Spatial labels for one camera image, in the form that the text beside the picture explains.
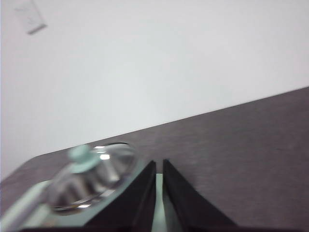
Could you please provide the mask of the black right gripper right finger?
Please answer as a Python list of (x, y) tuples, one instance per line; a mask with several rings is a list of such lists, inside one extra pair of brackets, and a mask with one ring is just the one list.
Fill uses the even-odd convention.
[(281, 164), (163, 160), (163, 190), (183, 232), (306, 232), (308, 178)]

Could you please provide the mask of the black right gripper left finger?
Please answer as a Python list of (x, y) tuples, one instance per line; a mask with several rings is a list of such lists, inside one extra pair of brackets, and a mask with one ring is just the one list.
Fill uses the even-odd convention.
[(133, 182), (82, 226), (26, 228), (24, 232), (150, 232), (155, 211), (156, 163), (151, 161)]

